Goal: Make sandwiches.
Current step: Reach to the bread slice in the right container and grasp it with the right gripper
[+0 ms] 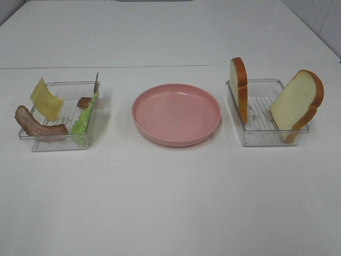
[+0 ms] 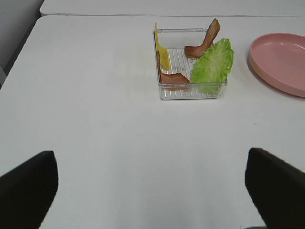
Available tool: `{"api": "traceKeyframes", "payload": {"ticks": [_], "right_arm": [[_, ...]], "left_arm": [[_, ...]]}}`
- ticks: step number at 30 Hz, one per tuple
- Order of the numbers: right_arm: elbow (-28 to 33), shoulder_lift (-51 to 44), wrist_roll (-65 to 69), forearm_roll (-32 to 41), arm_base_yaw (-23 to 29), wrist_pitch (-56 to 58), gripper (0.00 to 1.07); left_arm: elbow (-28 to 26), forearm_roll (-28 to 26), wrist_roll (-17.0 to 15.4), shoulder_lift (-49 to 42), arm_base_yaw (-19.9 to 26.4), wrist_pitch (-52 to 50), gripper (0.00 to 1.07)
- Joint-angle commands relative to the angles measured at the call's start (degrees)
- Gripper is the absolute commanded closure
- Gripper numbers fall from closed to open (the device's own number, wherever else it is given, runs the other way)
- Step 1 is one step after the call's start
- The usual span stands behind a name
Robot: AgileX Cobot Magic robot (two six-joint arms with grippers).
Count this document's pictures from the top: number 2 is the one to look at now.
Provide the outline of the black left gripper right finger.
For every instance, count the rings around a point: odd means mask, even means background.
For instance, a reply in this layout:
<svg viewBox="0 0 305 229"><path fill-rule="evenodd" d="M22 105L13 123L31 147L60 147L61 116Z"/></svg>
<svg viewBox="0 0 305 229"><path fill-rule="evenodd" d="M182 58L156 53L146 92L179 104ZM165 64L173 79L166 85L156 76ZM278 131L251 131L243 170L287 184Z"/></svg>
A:
<svg viewBox="0 0 305 229"><path fill-rule="evenodd" d="M262 148L251 148L245 186L269 229L305 227L305 174Z"/></svg>

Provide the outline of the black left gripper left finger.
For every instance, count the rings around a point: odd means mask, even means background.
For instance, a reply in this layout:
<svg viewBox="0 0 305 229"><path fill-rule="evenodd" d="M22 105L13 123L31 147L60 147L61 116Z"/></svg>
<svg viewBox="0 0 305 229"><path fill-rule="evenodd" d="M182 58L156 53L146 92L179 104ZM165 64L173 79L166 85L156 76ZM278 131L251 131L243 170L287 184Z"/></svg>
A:
<svg viewBox="0 0 305 229"><path fill-rule="evenodd" d="M43 151L0 177L0 227L38 229L59 185L53 151Z"/></svg>

